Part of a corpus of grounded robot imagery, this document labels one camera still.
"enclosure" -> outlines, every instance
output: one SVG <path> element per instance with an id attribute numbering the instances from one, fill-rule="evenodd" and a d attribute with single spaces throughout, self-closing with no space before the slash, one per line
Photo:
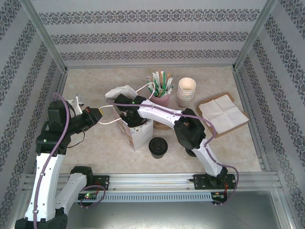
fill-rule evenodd
<path id="1" fill-rule="evenodd" d="M 67 228 L 305 228 L 304 3 L 0 1 L 0 228 L 14 228 L 29 204 L 35 139 L 52 93 L 66 100 L 83 94 L 85 106 L 100 107 L 111 89 L 139 89 L 158 70 L 171 73 L 176 85 L 182 77 L 196 80 L 189 108 L 197 115 L 201 101 L 228 92 L 249 116 L 247 125 L 210 143 L 221 162 L 240 172 L 236 195 L 222 209 L 182 198 L 198 194 L 187 180 L 205 170 L 173 130 L 153 131 L 169 145 L 155 160 L 147 144 L 133 150 L 116 123 L 96 125 L 68 149 L 57 189 L 75 165 L 90 166 L 110 175 L 108 199 L 88 212 L 75 203 Z M 149 97 L 148 90 L 139 94 Z M 176 94 L 177 87 L 172 109 L 179 109 Z M 111 121 L 111 109 L 103 111 L 103 120 Z M 81 139 L 74 135 L 72 143 Z M 176 199 L 149 203 L 146 194 Z M 127 196 L 141 200 L 122 203 Z"/>

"white tabletop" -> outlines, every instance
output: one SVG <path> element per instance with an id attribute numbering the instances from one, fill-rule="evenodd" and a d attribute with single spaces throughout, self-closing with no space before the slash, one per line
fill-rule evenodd
<path id="1" fill-rule="evenodd" d="M 191 77 L 196 83 L 195 96 L 189 108 L 196 112 L 197 105 L 209 97 L 229 92 L 234 104 L 243 110 L 230 67 L 201 68 L 120 68 L 69 70 L 63 92 L 66 100 L 82 94 L 85 106 L 106 105 L 105 94 L 111 89 L 128 84 L 135 90 L 146 84 L 147 76 L 157 70 L 171 73 L 175 85 L 170 97 L 170 108 L 177 106 L 177 84 L 183 77 Z M 139 92 L 149 97 L 148 89 Z M 104 108 L 103 122 L 114 119 L 111 109 Z M 207 138 L 211 137 L 206 128 Z M 173 130 L 155 130 L 153 135 L 164 138 L 168 151 L 161 159 L 154 159 L 148 142 L 134 151 L 116 123 L 92 127 L 86 132 L 84 142 L 67 150 L 61 173 L 70 173 L 75 165 L 90 166 L 94 173 L 199 173 L 204 167 L 195 157 L 190 157 L 178 143 Z M 73 135 L 71 145 L 82 140 L 82 134 Z M 248 125 L 214 139 L 210 146 L 223 164 L 235 166 L 240 172 L 261 171 Z"/>

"striped wall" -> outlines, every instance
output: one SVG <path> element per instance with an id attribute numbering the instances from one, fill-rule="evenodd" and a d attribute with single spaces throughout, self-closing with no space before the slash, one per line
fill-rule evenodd
<path id="1" fill-rule="evenodd" d="M 305 0 L 279 0 L 239 69 L 297 228 L 305 228 Z"/>
<path id="2" fill-rule="evenodd" d="M 68 67 L 233 64 L 266 0 L 34 0 Z"/>
<path id="3" fill-rule="evenodd" d="M 0 0 L 0 228 L 11 224 L 62 73 L 18 0 Z"/>

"purple cable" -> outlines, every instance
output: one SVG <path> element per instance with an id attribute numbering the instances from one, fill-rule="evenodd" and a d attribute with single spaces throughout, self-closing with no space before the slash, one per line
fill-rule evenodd
<path id="1" fill-rule="evenodd" d="M 64 138 L 64 136 L 65 136 L 65 134 L 67 132 L 68 125 L 69 125 L 70 113 L 69 113 L 68 105 L 67 105 L 65 99 L 62 97 L 62 95 L 58 94 L 57 92 L 54 92 L 53 93 L 54 99 L 55 99 L 56 96 L 60 97 L 60 99 L 62 100 L 62 102 L 63 102 L 63 104 L 64 104 L 64 106 L 66 108 L 66 125 L 65 125 L 65 128 L 63 130 L 63 133 L 62 133 L 60 139 L 58 140 L 58 142 L 56 143 L 56 145 L 52 149 L 49 157 L 47 158 L 46 162 L 44 163 L 44 166 L 42 168 L 41 174 L 40 174 L 38 182 L 37 182 L 35 198 L 34 198 L 34 211 L 33 211 L 33 214 L 34 214 L 34 222 L 33 222 L 34 223 L 34 229 L 37 229 L 37 202 L 38 202 L 38 194 L 39 194 L 39 189 L 40 189 L 41 181 L 42 181 L 42 178 L 43 178 L 43 174 L 46 171 L 48 163 L 51 160 L 55 150 L 58 148 L 58 146 L 60 145 L 61 141 L 63 140 L 63 138 Z"/>
<path id="2" fill-rule="evenodd" d="M 195 115 L 190 115 L 190 114 L 177 114 L 177 113 L 168 111 L 168 110 L 166 110 L 166 109 L 163 109 L 162 107 L 159 107 L 159 106 L 152 106 L 152 105 L 148 105 L 148 104 L 116 104 L 116 103 L 110 102 L 109 100 L 106 100 L 106 102 L 109 103 L 109 104 L 111 104 L 111 105 L 115 105 L 115 106 L 140 106 L 140 107 L 149 107 L 149 108 L 153 108 L 153 109 L 158 109 L 158 110 L 160 110 L 160 111 L 166 112 L 166 113 L 168 113 L 168 114 L 170 114 L 170 115 L 174 115 L 174 116 L 176 115 L 176 116 L 180 116 L 180 117 L 196 118 L 196 119 L 202 120 L 202 121 L 206 122 L 207 124 L 209 124 L 209 125 L 212 127 L 212 129 L 213 129 L 213 135 L 212 135 L 212 137 L 211 137 L 209 140 L 207 140 L 207 142 L 204 144 L 204 147 L 205 147 L 205 149 L 206 149 L 206 152 L 208 153 L 209 157 L 211 158 L 211 160 L 212 160 L 215 164 L 217 164 L 217 165 L 219 165 L 219 166 L 222 166 L 222 167 L 226 167 L 226 168 L 232 168 L 232 169 L 234 169 L 235 172 L 236 172 L 236 184 L 235 184 L 235 187 L 234 187 L 234 189 L 233 189 L 233 192 L 232 192 L 231 196 L 227 199 L 227 201 L 224 202 L 222 205 L 226 204 L 226 203 L 232 198 L 232 196 L 234 195 L 234 193 L 235 193 L 235 191 L 236 191 L 236 189 L 237 189 L 237 186 L 238 186 L 238 182 L 239 182 L 239 173 L 238 173 L 237 169 L 236 169 L 234 166 L 227 166 L 227 165 L 221 164 L 221 163 L 217 162 L 217 161 L 212 157 L 212 155 L 211 155 L 211 153 L 210 153 L 210 151 L 209 151 L 207 145 L 215 138 L 215 136 L 216 136 L 216 130 L 215 130 L 215 127 L 213 126 L 213 124 L 212 124 L 210 121 L 206 120 L 205 118 L 198 117 L 198 116 L 195 116 Z"/>
<path id="3" fill-rule="evenodd" d="M 87 189 L 89 189 L 89 188 L 91 188 L 91 187 L 98 187 L 98 188 L 103 189 L 103 190 L 104 190 L 104 195 L 102 196 L 102 198 L 101 198 L 99 201 L 97 201 L 97 202 L 91 204 L 90 206 L 84 206 L 84 205 L 82 205 L 82 201 L 85 200 L 85 199 L 81 199 L 81 202 L 80 202 L 81 208 L 92 208 L 92 207 L 94 207 L 95 205 L 99 204 L 99 203 L 105 198 L 106 189 L 105 189 L 103 186 L 101 186 L 101 185 L 91 185 L 91 186 L 87 186 L 87 187 L 84 187 L 84 188 L 82 189 L 82 191 L 87 190 Z"/>

